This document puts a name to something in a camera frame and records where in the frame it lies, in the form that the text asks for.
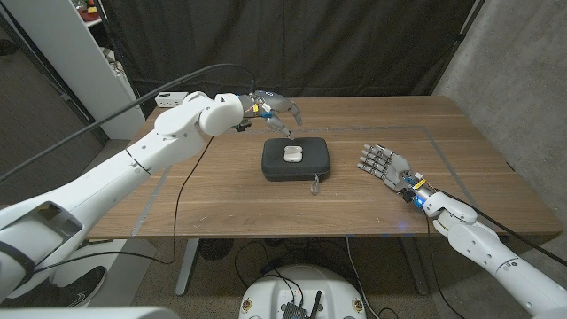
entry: black cable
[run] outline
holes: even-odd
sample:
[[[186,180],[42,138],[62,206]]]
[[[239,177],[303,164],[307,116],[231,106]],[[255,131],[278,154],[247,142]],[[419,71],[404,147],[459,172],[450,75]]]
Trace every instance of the black cable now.
[[[285,282],[285,284],[287,284],[287,287],[290,288],[290,292],[291,292],[291,303],[292,303],[293,305],[295,305],[295,293],[293,293],[293,289],[291,288],[290,283],[287,282],[287,278],[284,278],[284,277],[282,276],[282,274],[280,274],[280,272],[277,271],[277,268],[274,268],[274,271],[283,279],[283,281]]]
[[[212,66],[207,66],[207,67],[203,67],[202,69],[199,69],[195,72],[191,72],[189,74],[186,74],[182,77],[179,77],[175,80],[172,80],[171,82],[168,82],[160,87],[158,87],[157,89],[154,89],[152,91],[150,91],[149,93],[143,95],[142,97],[138,98],[136,101],[130,102],[126,105],[124,105],[120,110],[106,115],[103,119],[95,121],[92,124],[89,124],[88,126],[74,132],[72,135],[62,139],[61,141],[55,143],[54,145],[48,147],[47,149],[37,153],[35,156],[33,156],[30,159],[27,159],[26,161],[24,161],[23,163],[19,164],[18,166],[12,168],[11,170],[9,170],[8,172],[4,173],[2,176],[0,176],[0,183],[5,181],[6,179],[8,179],[9,177],[11,177],[12,175],[18,173],[21,169],[29,166],[30,164],[38,161],[39,159],[41,159],[42,157],[44,157],[45,155],[55,151],[56,149],[58,149],[61,145],[66,144],[69,141],[74,140],[75,138],[90,132],[91,130],[100,127],[101,125],[107,123],[108,121],[114,119],[115,117],[129,111],[130,109],[136,107],[137,105],[142,104],[145,101],[148,101],[149,99],[151,99],[152,97],[155,97],[156,95],[158,95],[160,92],[166,91],[168,89],[173,88],[175,85],[181,84],[185,81],[188,81],[194,77],[200,76],[202,74],[205,74],[211,70],[217,69],[217,68],[222,68],[222,67],[236,67],[236,68],[240,68],[242,70],[244,70],[245,72],[247,72],[253,79],[252,84],[251,84],[251,89],[254,89],[254,83],[255,83],[255,75],[250,72],[247,68],[245,68],[244,66],[240,66],[237,64],[231,64],[231,63],[222,63],[222,64],[216,64],[216,65],[212,65]]]
[[[268,257],[268,250],[266,250],[266,247],[264,246],[264,244],[262,244],[261,242],[258,241],[251,241],[250,243],[243,245],[242,247],[240,247],[240,249],[238,249],[237,254],[234,256],[234,270],[237,272],[237,276],[238,279],[240,279],[240,282],[246,287],[246,289],[248,289],[249,285],[246,283],[245,279],[242,278],[242,276],[240,275],[240,272],[238,271],[238,255],[240,254],[240,252],[242,252],[248,245],[251,244],[258,244],[262,247],[262,249],[264,250],[264,256],[266,256],[266,263],[269,263],[269,257]],[[287,284],[288,288],[290,288],[290,292],[291,292],[291,303],[295,305],[295,294],[293,293],[293,289],[291,288],[290,284],[287,282],[287,279],[284,278],[282,276],[282,274],[280,274],[279,271],[277,271],[277,269],[274,268],[274,271],[283,279],[283,281],[285,282],[285,284]]]
[[[279,275],[264,275],[264,276],[261,276],[258,279],[261,279],[261,278],[267,277],[267,276],[276,277],[276,278],[280,278],[280,279],[283,279],[283,280],[288,280],[290,283],[295,284],[299,289],[299,293],[301,294],[301,301],[299,302],[299,307],[303,307],[303,291],[301,290],[301,287],[299,287],[299,285],[296,282],[294,282],[290,278],[287,278],[287,277],[284,277],[284,276],[279,276]]]
[[[429,241],[429,251],[431,253],[431,267],[433,268],[433,278],[435,278],[435,284],[437,285],[439,294],[441,295],[441,298],[443,298],[445,303],[451,308],[451,310],[453,310],[454,313],[456,313],[460,318],[464,319],[464,317],[461,314],[459,314],[458,311],[454,310],[453,306],[451,306],[449,301],[447,301],[447,299],[445,298],[443,291],[441,291],[441,286],[439,285],[439,281],[437,280],[437,271],[435,271],[435,260],[433,258],[433,246],[431,245],[431,231],[429,226],[429,219],[427,218],[427,214],[423,214],[423,215],[425,216],[425,222],[427,223],[427,240]]]
[[[378,316],[380,316],[380,315],[382,314],[382,312],[384,312],[385,310],[390,310],[390,311],[392,311],[392,312],[393,312],[393,315],[395,315],[395,316],[396,316],[396,319],[398,319],[398,314],[396,314],[396,312],[393,311],[393,309],[392,309],[392,308],[389,308],[389,307],[383,307],[382,310],[378,311]]]
[[[252,244],[258,244],[260,245],[263,250],[264,250],[264,255],[266,256],[266,262],[269,262],[269,257],[268,257],[268,251],[266,250],[266,247],[264,247],[264,245],[261,242],[257,242],[257,241],[251,241],[250,243],[243,245],[242,247],[240,247],[240,249],[238,249],[237,254],[234,256],[234,270],[237,272],[237,276],[238,279],[240,279],[240,282],[246,287],[246,289],[248,289],[248,287],[250,287],[250,285],[248,285],[246,283],[246,281],[242,278],[242,276],[240,275],[240,272],[238,271],[238,266],[237,266],[237,262],[238,262],[238,255],[248,246],[248,245],[252,245]]]
[[[193,167],[193,169],[190,171],[189,175],[187,176],[187,178],[185,178],[185,182],[183,182],[183,185],[181,186],[181,189],[179,190],[179,194],[177,195],[177,201],[175,203],[175,214],[174,214],[174,247],[173,247],[173,257],[171,259],[171,261],[161,261],[157,258],[151,257],[151,256],[146,256],[146,255],[142,255],[140,253],[130,253],[130,252],[101,252],[101,253],[90,253],[81,257],[77,257],[77,258],[72,258],[70,260],[66,260],[66,261],[61,261],[61,262],[57,262],[54,263],[52,265],[49,266],[45,266],[43,268],[39,268],[38,270],[34,271],[34,274],[37,274],[38,272],[50,269],[50,268],[54,268],[57,266],[61,266],[64,264],[67,264],[69,262],[73,262],[73,261],[79,261],[81,259],[85,259],[85,258],[89,258],[89,257],[94,257],[94,256],[100,256],[100,255],[107,255],[107,254],[125,254],[125,255],[130,255],[130,256],[136,256],[136,257],[141,257],[141,258],[145,258],[145,259],[149,259],[151,261],[156,261],[162,265],[171,265],[174,261],[175,261],[175,250],[177,247],[177,241],[175,240],[175,236],[176,236],[176,231],[177,231],[177,211],[179,209],[179,199],[181,198],[181,194],[183,192],[183,188],[185,188],[185,184],[189,181],[189,178],[193,175],[193,172],[195,172],[195,169],[198,166],[198,163],[201,161],[201,159],[203,159],[203,156],[205,156],[206,150],[209,148],[209,145],[211,144],[211,142],[213,141],[214,136],[211,136],[211,139],[209,140],[209,142],[207,143],[205,149],[203,150],[203,152],[201,153],[201,156],[199,156],[197,163],[195,164],[195,166]]]
[[[524,242],[525,244],[527,244],[527,245],[530,246],[531,248],[538,250],[540,253],[545,254],[547,257],[551,258],[552,260],[557,261],[557,262],[559,262],[560,264],[562,264],[562,265],[564,265],[565,267],[567,267],[567,261],[566,261],[566,260],[564,260],[563,258],[561,258],[561,257],[559,257],[559,256],[557,256],[557,255],[555,255],[555,254],[553,254],[553,253],[551,253],[550,251],[546,250],[545,248],[541,248],[540,246],[535,245],[534,243],[532,243],[531,241],[529,241],[528,239],[526,239],[524,236],[522,236],[522,235],[516,233],[514,230],[511,230],[511,229],[509,229],[508,227],[506,227],[506,226],[502,225],[501,223],[497,222],[495,219],[493,219],[493,218],[490,217],[489,215],[485,214],[485,213],[484,213],[483,211],[481,211],[480,209],[478,209],[478,208],[476,208],[476,207],[474,207],[474,206],[472,206],[472,205],[470,205],[470,204],[468,204],[468,203],[465,203],[464,201],[462,201],[462,200],[460,200],[459,198],[457,198],[457,197],[455,197],[455,196],[449,194],[449,193],[446,192],[446,191],[443,191],[443,190],[440,190],[440,189],[437,189],[437,191],[440,191],[440,192],[442,192],[443,194],[447,195],[448,197],[450,197],[450,198],[452,198],[452,199],[454,199],[454,200],[458,200],[458,201],[460,201],[461,203],[470,206],[472,209],[475,210],[475,212],[477,212],[477,214],[479,214],[479,215],[485,217],[488,221],[492,222],[494,225],[496,225],[496,226],[500,227],[501,229],[505,230],[505,231],[508,232],[510,235],[516,237],[517,239],[519,239],[520,241]]]

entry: concrete wall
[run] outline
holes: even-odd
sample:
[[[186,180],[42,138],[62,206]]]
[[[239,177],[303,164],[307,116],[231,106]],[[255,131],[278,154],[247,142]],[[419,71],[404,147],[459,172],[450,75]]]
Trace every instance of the concrete wall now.
[[[456,102],[563,225],[567,224],[566,3],[486,1],[433,93]],[[543,246],[567,258],[565,235]],[[567,284],[566,268],[534,251],[522,256]],[[466,265],[477,268],[453,254],[439,263],[451,262],[456,263],[447,271]],[[464,272],[468,274],[442,279],[447,297],[465,317],[529,317],[488,275],[477,269]],[[443,301],[437,303],[442,316],[451,317],[450,310],[440,305]]]

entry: blue led light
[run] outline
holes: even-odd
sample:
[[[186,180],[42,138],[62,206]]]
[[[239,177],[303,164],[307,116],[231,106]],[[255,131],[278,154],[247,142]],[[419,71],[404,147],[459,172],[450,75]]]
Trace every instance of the blue led light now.
[[[423,199],[418,198],[417,196],[414,196],[412,202],[414,203],[415,206],[417,206],[417,208],[421,208],[423,206]]]

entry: wooden table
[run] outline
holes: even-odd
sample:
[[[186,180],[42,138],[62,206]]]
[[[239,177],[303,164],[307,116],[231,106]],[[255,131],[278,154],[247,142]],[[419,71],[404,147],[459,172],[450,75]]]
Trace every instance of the wooden table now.
[[[257,119],[244,133],[217,136],[179,203],[180,237],[421,236],[423,215],[356,167],[364,144],[403,155],[435,187],[481,207],[522,234],[554,235],[563,225],[506,160],[446,97],[295,98],[304,125],[281,118],[297,137],[327,141],[330,177],[269,182],[260,169],[264,141],[280,137]],[[164,112],[157,108],[139,139]],[[152,176],[90,232],[92,238],[170,237],[178,191],[198,156]]]

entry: robot finger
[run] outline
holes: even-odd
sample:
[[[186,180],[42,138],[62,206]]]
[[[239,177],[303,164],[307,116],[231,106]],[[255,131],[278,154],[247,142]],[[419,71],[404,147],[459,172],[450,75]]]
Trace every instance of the robot finger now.
[[[384,170],[385,170],[384,163],[383,163],[383,164],[380,164],[379,162],[376,162],[376,161],[374,161],[374,160],[372,160],[372,159],[369,159],[369,158],[365,158],[365,157],[363,157],[363,156],[361,156],[361,161],[362,161],[365,165],[371,166],[371,167],[373,167],[373,168],[375,168],[375,169],[377,169],[377,170],[379,170],[379,171],[381,171],[381,172],[384,172]]]
[[[380,144],[376,144],[374,146],[370,146],[368,144],[365,144],[364,149],[366,149],[368,152],[379,155],[381,158],[383,158],[385,160],[388,160],[392,156],[392,154],[394,154],[394,152],[392,150],[387,149],[387,148],[381,146]]]
[[[271,113],[270,116],[268,118],[266,118],[266,124],[270,127],[273,128],[279,132],[281,132],[282,134],[285,135],[285,137],[289,138],[289,139],[294,139],[293,134],[291,133],[291,131],[285,127],[285,124],[282,120],[280,120],[275,114]]]
[[[295,102],[291,101],[292,105],[289,109],[291,115],[293,115],[293,117],[295,118],[295,121],[298,123],[299,126],[301,126],[301,124],[303,124],[303,122],[301,121],[301,111],[299,110],[299,107],[295,104]]]
[[[368,165],[364,165],[364,164],[362,164],[362,163],[358,163],[358,164],[356,164],[356,167],[358,167],[358,168],[360,168],[361,170],[363,170],[363,171],[365,171],[365,172],[367,172],[367,173],[370,173],[370,174],[372,174],[372,175],[374,175],[374,176],[376,176],[376,177],[378,177],[378,178],[380,178],[380,179],[382,179],[382,178],[384,177],[384,173],[383,173],[383,172],[381,172],[381,171],[379,171],[379,170],[373,168],[372,166],[368,166]]]
[[[368,151],[364,151],[362,150],[362,155],[364,155],[364,157],[369,158],[371,160],[374,160],[375,162],[377,162],[380,165],[385,165],[388,162],[388,159],[383,159],[382,157],[380,157],[377,154],[372,154]]]

